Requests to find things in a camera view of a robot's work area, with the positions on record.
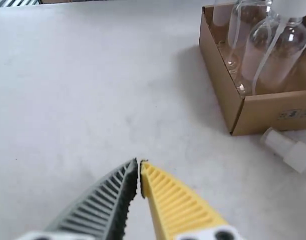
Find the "white spray nozzle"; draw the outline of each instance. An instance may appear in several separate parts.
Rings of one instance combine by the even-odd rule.
[[[269,128],[262,136],[261,143],[283,158],[283,161],[297,172],[302,173],[306,169],[306,144],[303,142],[290,139]]]
[[[306,16],[306,0],[273,0],[272,9],[285,18]]]

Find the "open cardboard box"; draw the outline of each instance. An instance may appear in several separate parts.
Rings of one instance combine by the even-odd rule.
[[[229,132],[238,136],[263,133],[269,127],[306,129],[306,50],[291,75],[296,84],[288,86],[288,92],[242,97],[210,31],[212,15],[213,6],[203,7],[199,45]]]

